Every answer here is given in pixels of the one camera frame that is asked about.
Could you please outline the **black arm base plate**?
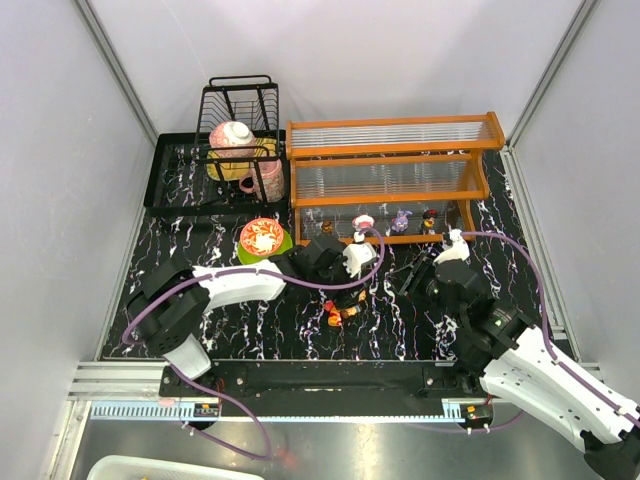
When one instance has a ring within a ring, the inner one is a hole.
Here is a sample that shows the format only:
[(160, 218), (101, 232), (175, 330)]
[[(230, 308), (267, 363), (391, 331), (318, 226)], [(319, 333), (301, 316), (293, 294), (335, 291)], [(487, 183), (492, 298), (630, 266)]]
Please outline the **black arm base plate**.
[(400, 391), (426, 398), (489, 398), (480, 380), (451, 362), (214, 360), (196, 383), (236, 398), (265, 392)]

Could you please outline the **brown haired small toy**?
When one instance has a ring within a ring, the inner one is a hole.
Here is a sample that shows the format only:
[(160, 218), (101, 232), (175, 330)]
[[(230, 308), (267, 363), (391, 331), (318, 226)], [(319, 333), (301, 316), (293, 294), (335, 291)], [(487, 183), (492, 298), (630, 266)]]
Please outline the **brown haired small toy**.
[(321, 232), (325, 235), (334, 235), (333, 223), (330, 220), (324, 220), (321, 224)]

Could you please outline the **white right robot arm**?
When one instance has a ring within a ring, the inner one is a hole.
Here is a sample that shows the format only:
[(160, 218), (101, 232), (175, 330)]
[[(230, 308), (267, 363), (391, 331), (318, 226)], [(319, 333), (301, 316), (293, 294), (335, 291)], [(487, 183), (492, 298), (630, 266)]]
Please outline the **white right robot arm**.
[(639, 476), (639, 405), (559, 350), (517, 307), (493, 297), (465, 259), (422, 255), (400, 294), (457, 318), (454, 367), (572, 443), (603, 479)]

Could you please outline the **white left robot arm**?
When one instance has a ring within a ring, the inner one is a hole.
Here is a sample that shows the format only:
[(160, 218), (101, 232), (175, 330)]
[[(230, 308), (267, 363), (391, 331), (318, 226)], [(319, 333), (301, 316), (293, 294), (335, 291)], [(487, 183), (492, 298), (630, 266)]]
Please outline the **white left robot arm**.
[(379, 253), (360, 233), (350, 244), (322, 234), (251, 265), (201, 267), (172, 258), (142, 282), (127, 304), (129, 325), (122, 341), (144, 346), (195, 380), (212, 367), (195, 334), (209, 312), (270, 302), (292, 285), (323, 291), (342, 306), (358, 298), (379, 262)]

